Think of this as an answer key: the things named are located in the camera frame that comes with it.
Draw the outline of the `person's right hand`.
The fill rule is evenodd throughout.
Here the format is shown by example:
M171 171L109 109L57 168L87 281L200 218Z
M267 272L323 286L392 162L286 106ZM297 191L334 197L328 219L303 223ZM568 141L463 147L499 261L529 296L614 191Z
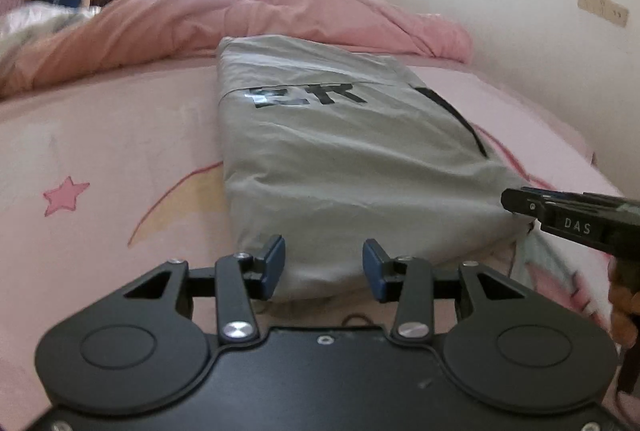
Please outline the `person's right hand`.
M632 315L639 314L639 294L623 284L620 266L615 258L608 263L608 280L608 301L612 305L611 335L624 349L631 349L639 336L637 326L631 321Z

